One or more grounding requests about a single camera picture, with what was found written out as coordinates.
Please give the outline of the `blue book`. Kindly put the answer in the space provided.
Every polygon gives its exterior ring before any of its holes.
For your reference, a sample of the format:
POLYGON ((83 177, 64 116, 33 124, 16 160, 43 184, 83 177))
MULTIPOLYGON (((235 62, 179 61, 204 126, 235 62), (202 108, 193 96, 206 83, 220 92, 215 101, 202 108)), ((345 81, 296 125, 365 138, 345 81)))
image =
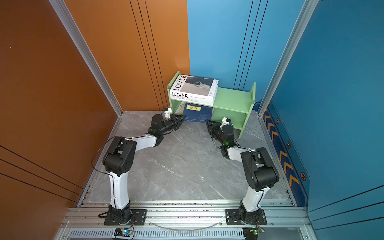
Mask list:
POLYGON ((186 121, 205 123, 206 120, 212 119, 214 108, 202 105, 194 105, 185 103, 183 115, 186 115, 186 121))

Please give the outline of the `white LOVER book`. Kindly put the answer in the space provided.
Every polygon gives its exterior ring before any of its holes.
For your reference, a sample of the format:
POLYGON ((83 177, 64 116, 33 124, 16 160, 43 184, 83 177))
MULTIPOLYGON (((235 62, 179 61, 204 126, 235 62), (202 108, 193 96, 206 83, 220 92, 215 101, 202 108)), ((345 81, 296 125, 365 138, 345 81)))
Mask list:
POLYGON ((218 80, 212 78, 178 75, 171 84, 170 98, 212 105, 218 91, 218 83, 218 80))

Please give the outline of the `yellow illustrated Chinese book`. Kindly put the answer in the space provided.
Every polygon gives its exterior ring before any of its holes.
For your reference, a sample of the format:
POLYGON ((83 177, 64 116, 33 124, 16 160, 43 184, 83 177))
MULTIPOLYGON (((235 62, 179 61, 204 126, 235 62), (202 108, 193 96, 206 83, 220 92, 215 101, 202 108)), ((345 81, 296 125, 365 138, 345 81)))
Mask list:
POLYGON ((175 107, 173 108, 173 113, 175 115, 183 115, 186 102, 175 101, 175 107))

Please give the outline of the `white book with brown pattern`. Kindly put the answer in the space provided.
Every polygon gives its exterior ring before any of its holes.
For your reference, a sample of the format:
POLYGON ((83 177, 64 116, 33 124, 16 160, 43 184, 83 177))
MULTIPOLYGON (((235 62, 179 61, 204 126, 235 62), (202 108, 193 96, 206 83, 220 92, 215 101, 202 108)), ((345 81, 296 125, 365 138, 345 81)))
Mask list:
POLYGON ((205 106, 213 106, 214 102, 212 101, 205 101, 205 100, 196 100, 196 99, 183 99, 183 98, 171 98, 172 101, 181 101, 181 102, 187 102, 197 105, 205 105, 205 106))

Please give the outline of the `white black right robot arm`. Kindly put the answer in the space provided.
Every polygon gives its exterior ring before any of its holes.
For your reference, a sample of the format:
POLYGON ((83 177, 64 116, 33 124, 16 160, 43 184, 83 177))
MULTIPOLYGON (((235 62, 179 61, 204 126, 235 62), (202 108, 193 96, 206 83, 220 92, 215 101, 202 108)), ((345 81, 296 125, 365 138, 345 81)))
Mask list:
POLYGON ((251 149, 240 146, 230 119, 223 118, 221 122, 206 120, 206 126, 211 138, 220 142, 222 156, 243 164, 249 187, 240 201, 240 221, 245 225, 266 225, 261 203, 266 193, 280 180, 269 152, 264 147, 251 149))

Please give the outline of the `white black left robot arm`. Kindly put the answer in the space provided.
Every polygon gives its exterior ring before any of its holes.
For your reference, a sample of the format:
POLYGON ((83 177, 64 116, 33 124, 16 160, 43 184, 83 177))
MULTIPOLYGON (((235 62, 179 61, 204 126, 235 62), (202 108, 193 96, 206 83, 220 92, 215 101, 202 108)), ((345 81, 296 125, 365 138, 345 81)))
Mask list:
POLYGON ((128 194, 128 174, 133 166, 135 153, 160 145, 164 136, 180 128, 187 115, 171 114, 168 117, 156 114, 152 117, 148 132, 139 137, 115 136, 103 157, 103 165, 111 185, 111 201, 105 217, 106 226, 127 225, 133 218, 128 194))

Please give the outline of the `green wooden two-tier shelf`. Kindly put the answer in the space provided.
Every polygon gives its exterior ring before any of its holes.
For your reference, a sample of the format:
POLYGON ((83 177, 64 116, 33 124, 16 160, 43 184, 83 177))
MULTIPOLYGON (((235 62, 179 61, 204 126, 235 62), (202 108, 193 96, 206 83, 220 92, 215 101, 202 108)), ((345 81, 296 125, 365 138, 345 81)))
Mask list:
MULTIPOLYGON (((178 75, 182 75, 181 72, 176 72, 172 80, 167 86, 168 97, 170 101, 170 107, 175 107, 175 101, 172 101, 170 98, 169 90, 171 84, 174 83, 178 75)), ((214 108, 212 114, 213 121, 221 121, 223 118, 228 118, 232 120, 234 128, 240 130, 239 138, 242 137, 251 111, 256 103, 256 83, 253 83, 253 86, 249 92, 226 89, 219 87, 216 94, 216 98, 213 106, 208 106, 214 108)))

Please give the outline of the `right green circuit board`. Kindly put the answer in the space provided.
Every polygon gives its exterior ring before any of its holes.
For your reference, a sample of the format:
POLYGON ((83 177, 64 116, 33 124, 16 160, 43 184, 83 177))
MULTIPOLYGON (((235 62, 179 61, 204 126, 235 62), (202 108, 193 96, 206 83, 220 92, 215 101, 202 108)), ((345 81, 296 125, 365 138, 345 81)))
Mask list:
POLYGON ((264 234, 263 228, 243 228, 243 236, 245 240, 258 240, 260 235, 264 234))

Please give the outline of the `green circuit board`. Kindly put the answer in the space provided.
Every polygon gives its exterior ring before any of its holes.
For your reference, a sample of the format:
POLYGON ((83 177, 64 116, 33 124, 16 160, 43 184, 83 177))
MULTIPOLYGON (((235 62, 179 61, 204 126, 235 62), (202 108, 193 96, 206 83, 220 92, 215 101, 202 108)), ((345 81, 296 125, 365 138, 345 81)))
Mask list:
POLYGON ((245 240, 258 240, 260 235, 264 234, 263 228, 243 228, 243 236, 245 240))
POLYGON ((116 228, 113 233, 113 240, 132 240, 135 236, 135 231, 129 228, 116 228))

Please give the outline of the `left green circuit board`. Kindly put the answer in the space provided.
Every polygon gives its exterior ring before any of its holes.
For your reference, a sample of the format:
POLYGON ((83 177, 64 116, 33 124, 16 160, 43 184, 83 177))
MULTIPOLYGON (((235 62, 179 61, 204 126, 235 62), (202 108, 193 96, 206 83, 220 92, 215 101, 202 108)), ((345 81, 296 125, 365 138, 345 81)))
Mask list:
POLYGON ((113 240, 132 240, 135 236, 135 231, 129 228, 116 228, 113 233, 113 240))

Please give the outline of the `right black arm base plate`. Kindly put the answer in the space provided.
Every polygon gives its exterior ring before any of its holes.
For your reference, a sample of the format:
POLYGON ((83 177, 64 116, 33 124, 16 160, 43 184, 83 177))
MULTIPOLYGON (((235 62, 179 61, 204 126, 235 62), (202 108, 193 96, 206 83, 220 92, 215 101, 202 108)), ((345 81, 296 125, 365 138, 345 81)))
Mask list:
POLYGON ((227 225, 267 225, 267 217, 263 209, 246 212, 243 209, 226 209, 227 225))

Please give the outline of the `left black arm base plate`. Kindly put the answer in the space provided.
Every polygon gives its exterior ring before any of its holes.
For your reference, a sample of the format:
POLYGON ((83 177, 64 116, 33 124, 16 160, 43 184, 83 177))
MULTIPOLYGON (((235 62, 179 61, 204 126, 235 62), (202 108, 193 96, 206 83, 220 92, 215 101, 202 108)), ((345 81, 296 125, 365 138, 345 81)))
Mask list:
POLYGON ((133 209, 128 211, 108 211, 104 221, 105 226, 143 226, 147 218, 146 209, 133 209))

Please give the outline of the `aluminium mounting rail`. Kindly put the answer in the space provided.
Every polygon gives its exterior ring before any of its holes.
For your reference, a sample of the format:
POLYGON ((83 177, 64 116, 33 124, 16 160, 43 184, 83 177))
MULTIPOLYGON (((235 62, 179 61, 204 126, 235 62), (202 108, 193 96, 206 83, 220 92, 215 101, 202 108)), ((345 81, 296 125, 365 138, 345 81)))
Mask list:
MULTIPOLYGON (((239 200, 196 200, 196 201, 132 201, 132 211, 147 211, 144 227, 226 227, 227 209, 236 209, 239 200)), ((268 228, 311 227, 304 208, 296 207, 289 199, 266 199, 261 208, 265 211, 268 228)), ((103 228, 104 219, 98 215, 107 211, 107 204, 84 204, 70 208, 61 227, 103 228)))

